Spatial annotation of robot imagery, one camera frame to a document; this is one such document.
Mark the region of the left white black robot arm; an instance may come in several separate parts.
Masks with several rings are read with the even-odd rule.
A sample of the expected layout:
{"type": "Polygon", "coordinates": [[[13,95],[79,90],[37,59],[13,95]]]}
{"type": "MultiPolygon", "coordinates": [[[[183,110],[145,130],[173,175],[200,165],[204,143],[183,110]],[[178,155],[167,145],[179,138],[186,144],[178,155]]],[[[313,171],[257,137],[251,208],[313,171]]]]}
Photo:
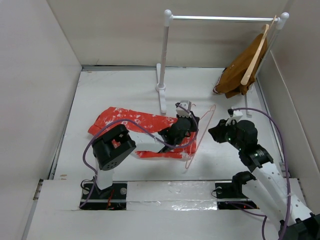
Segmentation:
{"type": "Polygon", "coordinates": [[[196,142],[200,118],[177,116],[177,120],[155,133],[135,120],[123,118],[109,123],[92,138],[96,168],[94,170],[94,192],[100,198],[111,194],[112,170],[118,167],[132,152],[147,154],[171,154],[175,150],[188,148],[196,142]]]}

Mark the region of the red white patterned trousers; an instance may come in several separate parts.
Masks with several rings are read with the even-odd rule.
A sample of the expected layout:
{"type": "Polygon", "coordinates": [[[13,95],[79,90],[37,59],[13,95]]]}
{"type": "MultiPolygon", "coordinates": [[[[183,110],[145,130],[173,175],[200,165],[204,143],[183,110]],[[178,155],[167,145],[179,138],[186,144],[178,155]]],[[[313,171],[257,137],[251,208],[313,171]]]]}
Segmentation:
{"type": "MultiPolygon", "coordinates": [[[[178,120],[177,117],[155,115],[120,107],[109,107],[97,117],[87,132],[94,136],[107,124],[120,119],[130,119],[152,134],[170,127],[178,120]]],[[[185,148],[177,148],[165,153],[135,150],[134,155],[141,159],[170,158],[186,161],[195,154],[196,148],[197,142],[193,141],[191,145],[185,148]]]]}

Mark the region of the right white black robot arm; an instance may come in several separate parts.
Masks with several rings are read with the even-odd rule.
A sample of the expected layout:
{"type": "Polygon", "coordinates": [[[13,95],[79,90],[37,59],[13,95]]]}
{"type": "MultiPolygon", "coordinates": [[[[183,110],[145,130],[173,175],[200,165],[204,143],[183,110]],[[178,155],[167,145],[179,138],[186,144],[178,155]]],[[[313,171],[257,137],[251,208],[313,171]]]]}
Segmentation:
{"type": "Polygon", "coordinates": [[[258,131],[249,120],[220,120],[208,130],[217,143],[238,150],[248,168],[232,178],[231,191],[252,200],[273,223],[281,240],[318,240],[320,216],[314,214],[292,191],[268,151],[258,143],[258,131]]]}

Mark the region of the pink wire hanger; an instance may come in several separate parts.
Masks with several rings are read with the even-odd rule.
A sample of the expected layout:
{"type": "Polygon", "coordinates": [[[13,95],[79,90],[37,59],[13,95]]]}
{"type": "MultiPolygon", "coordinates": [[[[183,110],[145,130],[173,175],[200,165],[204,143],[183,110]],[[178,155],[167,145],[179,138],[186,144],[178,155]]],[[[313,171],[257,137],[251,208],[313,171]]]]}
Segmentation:
{"type": "Polygon", "coordinates": [[[208,111],[206,111],[206,112],[203,114],[203,116],[199,119],[199,121],[201,122],[202,119],[205,118],[208,113],[211,113],[210,118],[209,118],[209,120],[208,120],[208,122],[207,122],[207,124],[206,124],[206,127],[205,127],[202,135],[200,136],[200,139],[198,140],[198,142],[197,142],[197,144],[196,144],[196,148],[195,148],[194,154],[193,154],[192,157],[185,163],[185,166],[184,166],[184,167],[185,167],[186,170],[188,170],[188,169],[190,168],[190,165],[192,164],[192,162],[193,162],[193,160],[194,160],[194,158],[195,158],[195,156],[196,156],[196,154],[197,154],[197,151],[198,151],[198,149],[199,149],[199,147],[200,147],[200,145],[201,145],[201,142],[202,142],[202,140],[203,140],[203,138],[204,138],[204,135],[205,135],[206,131],[208,130],[209,125],[210,125],[210,123],[211,123],[211,121],[212,121],[212,118],[213,118],[213,116],[214,116],[215,110],[216,110],[216,105],[214,104],[214,105],[212,105],[212,106],[210,107],[210,109],[209,109],[208,111]]]}

